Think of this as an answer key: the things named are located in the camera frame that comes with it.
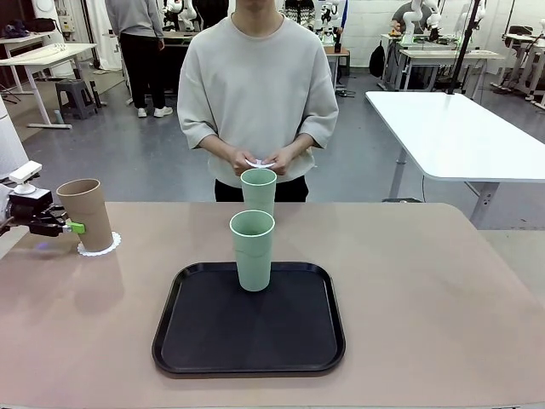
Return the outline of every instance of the black pants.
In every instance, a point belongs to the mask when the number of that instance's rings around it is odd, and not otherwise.
[[[231,187],[220,181],[215,181],[216,202],[244,202],[242,189]],[[305,176],[298,177],[293,181],[285,181],[276,185],[275,202],[296,202],[307,201],[308,187]]]
[[[129,72],[130,90],[135,107],[146,107],[146,91],[149,85],[153,106],[163,108],[164,88],[159,61],[159,40],[155,37],[122,33],[119,43]]]

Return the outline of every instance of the green cup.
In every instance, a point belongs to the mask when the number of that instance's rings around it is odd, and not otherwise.
[[[246,291],[261,291],[271,279],[273,217],[261,210],[237,213],[229,222],[237,259],[238,282]]]
[[[273,216],[276,179],[276,173],[270,169],[246,170],[240,176],[246,209],[262,210]]]

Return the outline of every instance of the cup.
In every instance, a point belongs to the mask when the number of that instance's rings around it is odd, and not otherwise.
[[[237,260],[238,282],[246,291],[261,291],[271,279],[274,219],[265,211],[245,210],[229,222]]]
[[[112,228],[99,181],[69,181],[57,189],[57,196],[68,217],[85,226],[85,233],[79,234],[79,238],[86,251],[103,251],[112,245]]]
[[[246,170],[240,176],[246,209],[262,210],[273,216],[276,179],[276,173],[270,169]]]

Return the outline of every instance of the white coaster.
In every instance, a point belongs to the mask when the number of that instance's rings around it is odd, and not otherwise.
[[[256,163],[255,164],[252,164],[248,159],[246,159],[246,163],[249,164],[251,167],[253,168],[257,168],[257,169],[266,169],[266,168],[270,168],[271,166],[274,165],[274,163],[271,163],[271,164],[262,164],[262,160],[260,159],[256,159]]]
[[[80,243],[79,245],[77,245],[77,252],[81,254],[82,256],[87,256],[87,257],[103,256],[109,253],[110,251],[114,250],[116,247],[118,247],[121,244],[121,236],[119,235],[119,233],[112,232],[112,237],[113,237],[112,245],[108,247],[107,249],[104,249],[103,251],[86,251],[85,247],[83,247],[83,243]]]

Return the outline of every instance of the black serving tray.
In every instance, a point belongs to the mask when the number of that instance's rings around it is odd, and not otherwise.
[[[240,286],[234,262],[184,268],[152,346],[161,369],[195,375],[312,375],[333,368],[344,351],[331,277],[305,262],[273,262],[259,292]]]

